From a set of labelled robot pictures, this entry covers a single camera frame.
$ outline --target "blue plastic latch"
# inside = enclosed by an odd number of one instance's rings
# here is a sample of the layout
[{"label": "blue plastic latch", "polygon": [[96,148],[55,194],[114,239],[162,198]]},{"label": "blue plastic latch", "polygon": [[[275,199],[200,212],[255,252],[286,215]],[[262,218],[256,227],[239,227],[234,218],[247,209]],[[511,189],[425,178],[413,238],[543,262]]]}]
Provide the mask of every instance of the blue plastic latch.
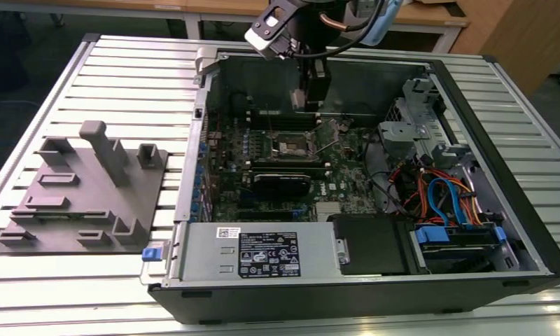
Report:
[{"label": "blue plastic latch", "polygon": [[425,243],[447,243],[450,242],[447,229],[445,226],[425,226],[415,230],[418,242]]},{"label": "blue plastic latch", "polygon": [[162,261],[162,247],[146,247],[142,253],[143,261]]},{"label": "blue plastic latch", "polygon": [[497,226],[497,237],[501,243],[506,242],[506,232],[505,229],[501,226]]}]

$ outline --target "white slatted table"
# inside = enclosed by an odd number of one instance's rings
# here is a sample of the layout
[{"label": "white slatted table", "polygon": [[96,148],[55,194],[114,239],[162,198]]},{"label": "white slatted table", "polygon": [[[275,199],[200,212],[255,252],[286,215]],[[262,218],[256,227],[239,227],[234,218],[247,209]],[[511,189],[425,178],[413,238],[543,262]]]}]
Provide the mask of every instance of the white slatted table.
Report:
[{"label": "white slatted table", "polygon": [[[120,36],[83,42],[0,173],[0,231],[43,162],[34,154],[43,137],[76,137],[82,122],[99,119],[126,148],[148,141],[172,153],[151,240],[171,237],[198,89],[195,52],[203,45],[247,47]],[[475,56],[370,50],[351,54],[423,55],[445,61],[560,245],[560,140],[498,65]],[[447,118],[462,138],[453,115]],[[80,139],[71,142],[87,146]],[[509,297],[465,314],[206,327],[180,325],[152,300],[146,284],[159,282],[163,275],[164,264],[144,264],[140,255],[0,257],[0,335],[560,335],[560,287]]]}]

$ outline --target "metal bracket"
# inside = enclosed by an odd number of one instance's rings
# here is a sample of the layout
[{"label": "metal bracket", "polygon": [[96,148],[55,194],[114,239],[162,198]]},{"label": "metal bracket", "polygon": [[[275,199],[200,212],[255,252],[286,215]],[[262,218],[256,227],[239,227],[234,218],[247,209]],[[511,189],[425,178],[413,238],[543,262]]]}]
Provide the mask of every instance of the metal bracket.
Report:
[{"label": "metal bracket", "polygon": [[216,47],[202,47],[198,49],[198,55],[195,56],[195,70],[199,76],[207,74],[208,68],[218,63],[218,48]]}]

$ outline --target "warning label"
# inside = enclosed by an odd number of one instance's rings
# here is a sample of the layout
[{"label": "warning label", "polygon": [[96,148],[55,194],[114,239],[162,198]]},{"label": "warning label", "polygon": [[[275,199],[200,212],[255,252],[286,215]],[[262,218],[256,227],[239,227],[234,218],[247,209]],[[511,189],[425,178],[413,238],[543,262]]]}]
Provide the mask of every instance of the warning label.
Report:
[{"label": "warning label", "polygon": [[238,270],[242,278],[301,277],[298,233],[242,233]]}]

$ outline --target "black cable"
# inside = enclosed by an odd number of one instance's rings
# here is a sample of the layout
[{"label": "black cable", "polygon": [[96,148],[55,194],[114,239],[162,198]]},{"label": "black cable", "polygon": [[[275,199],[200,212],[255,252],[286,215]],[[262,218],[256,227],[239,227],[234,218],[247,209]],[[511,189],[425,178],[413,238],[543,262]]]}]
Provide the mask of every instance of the black cable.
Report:
[{"label": "black cable", "polygon": [[314,60],[317,58],[333,57],[333,56],[341,54],[342,52],[347,51],[349,49],[351,49],[351,47],[354,47],[361,41],[363,41],[367,34],[371,32],[371,30],[374,28],[374,25],[375,25],[375,22],[378,21],[378,18],[381,17],[382,8],[385,7],[385,3],[386,3],[386,0],[381,0],[381,4],[375,7],[374,14],[370,17],[370,23],[367,24],[366,30],[363,31],[362,34],[359,34],[359,36],[350,43],[338,47],[334,50],[329,50],[326,52],[319,52],[317,54],[298,54],[291,50],[290,52],[286,53],[287,54],[286,56],[292,57],[292,58],[306,59],[306,60]]},{"label": "black cable", "polygon": [[401,205],[398,199],[391,195],[391,193],[389,192],[389,190],[385,189],[385,187],[382,187],[382,185],[374,180],[373,175],[370,174],[370,170],[367,169],[367,151],[370,149],[370,144],[373,143],[373,139],[374,139],[374,135],[375,135],[375,129],[373,130],[373,133],[370,134],[370,138],[367,140],[367,144],[366,144],[366,149],[363,150],[363,171],[366,172],[366,175],[370,179],[370,181],[373,182],[374,186],[382,191],[382,193],[386,195],[386,197],[389,197],[390,201],[393,201],[395,207],[399,209],[401,213],[410,215],[410,212],[405,209],[405,207]]}]

